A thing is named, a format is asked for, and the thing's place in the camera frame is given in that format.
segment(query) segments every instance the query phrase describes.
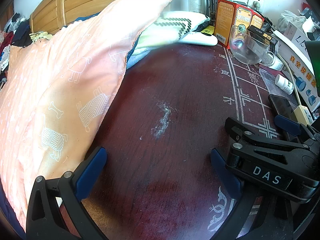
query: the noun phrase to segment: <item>pillow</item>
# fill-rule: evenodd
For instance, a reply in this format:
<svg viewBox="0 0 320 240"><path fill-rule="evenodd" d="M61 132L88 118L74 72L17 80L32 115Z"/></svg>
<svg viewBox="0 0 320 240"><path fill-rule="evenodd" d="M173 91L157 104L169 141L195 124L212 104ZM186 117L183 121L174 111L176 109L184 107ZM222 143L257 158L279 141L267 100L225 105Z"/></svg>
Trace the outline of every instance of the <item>pillow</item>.
<svg viewBox="0 0 320 240"><path fill-rule="evenodd" d="M133 55L177 42L210 19L201 13L163 12L141 35Z"/></svg>
<svg viewBox="0 0 320 240"><path fill-rule="evenodd" d="M0 175L24 229L35 178L59 178L84 159L120 87L127 53L170 1L116 0L50 41L11 46L0 91Z"/></svg>

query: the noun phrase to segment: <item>white bottle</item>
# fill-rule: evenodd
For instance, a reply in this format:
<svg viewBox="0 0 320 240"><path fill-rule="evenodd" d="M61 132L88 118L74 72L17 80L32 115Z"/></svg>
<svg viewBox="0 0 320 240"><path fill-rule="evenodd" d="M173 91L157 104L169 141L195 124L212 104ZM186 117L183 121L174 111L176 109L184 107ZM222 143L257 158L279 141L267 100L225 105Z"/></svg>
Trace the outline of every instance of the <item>white bottle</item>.
<svg viewBox="0 0 320 240"><path fill-rule="evenodd" d="M289 80L281 76L280 74L277 75L275 83L278 87L280 87L281 90L286 92L288 95L292 94L293 84Z"/></svg>

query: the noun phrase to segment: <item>black phone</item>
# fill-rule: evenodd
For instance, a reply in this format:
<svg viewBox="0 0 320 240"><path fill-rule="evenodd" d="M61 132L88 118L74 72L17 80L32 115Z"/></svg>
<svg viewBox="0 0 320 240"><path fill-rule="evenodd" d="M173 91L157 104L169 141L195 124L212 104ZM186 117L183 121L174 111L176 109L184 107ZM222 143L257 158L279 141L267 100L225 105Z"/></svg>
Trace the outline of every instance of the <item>black phone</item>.
<svg viewBox="0 0 320 240"><path fill-rule="evenodd" d="M271 107L276 115L282 115L294 122L298 122L292 106L290 105L289 101L281 96L276 96L269 94L268 99L270 101ZM291 135L290 133L283 131L283 135L285 139L289 142L298 142L298 138Z"/></svg>

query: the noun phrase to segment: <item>chevron pattern dog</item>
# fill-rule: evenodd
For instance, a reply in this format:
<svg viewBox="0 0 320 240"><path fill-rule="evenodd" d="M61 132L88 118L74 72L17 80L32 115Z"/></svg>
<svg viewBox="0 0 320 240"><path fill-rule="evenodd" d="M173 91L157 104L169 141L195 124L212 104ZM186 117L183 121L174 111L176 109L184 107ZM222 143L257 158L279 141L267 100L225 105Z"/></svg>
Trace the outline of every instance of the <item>chevron pattern dog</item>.
<svg viewBox="0 0 320 240"><path fill-rule="evenodd" d="M93 94L94 98L90 100L84 107L82 107L81 102L77 103L79 117L85 127L86 132L90 131L89 124L91 123L92 119L100 114L103 114L109 108L109 98L102 93L100 87L98 87Z"/></svg>
<svg viewBox="0 0 320 240"><path fill-rule="evenodd" d="M41 143L42 147L45 147L47 150L49 147L52 148L53 153L50 154L50 157L60 161L61 151L64 146L64 141L68 141L68 135L58 133L54 130L51 130L45 126L45 115L44 115L44 127L41 132Z"/></svg>

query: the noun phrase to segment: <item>box barcode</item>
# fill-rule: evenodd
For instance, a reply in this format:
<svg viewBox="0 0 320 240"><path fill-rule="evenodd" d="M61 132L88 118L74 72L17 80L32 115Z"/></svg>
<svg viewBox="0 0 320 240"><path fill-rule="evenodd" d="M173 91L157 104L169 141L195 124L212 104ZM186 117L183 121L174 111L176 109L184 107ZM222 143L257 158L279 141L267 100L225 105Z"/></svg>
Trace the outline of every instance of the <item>box barcode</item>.
<svg viewBox="0 0 320 240"><path fill-rule="evenodd" d="M221 41L223 44L226 42L226 38L225 37L223 37L222 35L220 35L220 34L216 34L216 37L217 37L217 39L219 40L219 41Z"/></svg>

